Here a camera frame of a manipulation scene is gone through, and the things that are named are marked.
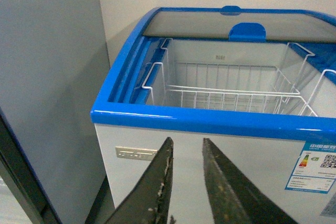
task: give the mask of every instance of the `white wire basket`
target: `white wire basket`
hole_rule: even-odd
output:
[[[239,65],[212,62],[187,62],[174,59],[167,47],[162,62],[155,62],[142,88],[150,90],[147,104],[182,108],[243,111],[271,114],[318,116],[311,105],[325,70],[308,99],[297,84],[304,78],[307,58],[315,54],[298,43],[295,46],[307,54],[297,67],[292,81],[282,71],[289,51],[288,43],[280,67],[271,65]],[[155,67],[159,66],[155,82],[147,85]]]

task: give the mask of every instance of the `blue freezer rim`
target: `blue freezer rim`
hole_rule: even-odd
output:
[[[132,52],[137,47],[136,42],[141,39],[147,25],[158,12],[223,12],[223,10],[232,10],[233,13],[238,10],[239,13],[306,14],[336,26],[335,17],[311,10],[240,9],[236,6],[223,8],[154,8],[142,17],[121,48],[92,107],[92,122],[158,130],[282,138],[313,141],[315,143],[336,142],[336,118],[109,102],[112,90],[118,89],[119,83],[117,81],[125,62],[132,57]]]

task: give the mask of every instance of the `energy label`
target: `energy label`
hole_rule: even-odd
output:
[[[306,143],[286,190],[326,194],[336,179],[336,145]]]

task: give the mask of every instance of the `dark metal frame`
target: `dark metal frame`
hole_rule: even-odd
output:
[[[61,223],[0,109],[0,176],[32,223]]]

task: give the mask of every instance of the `gray wall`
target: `gray wall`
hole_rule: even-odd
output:
[[[0,106],[63,223],[105,171],[89,112],[109,70],[99,0],[0,1]]]

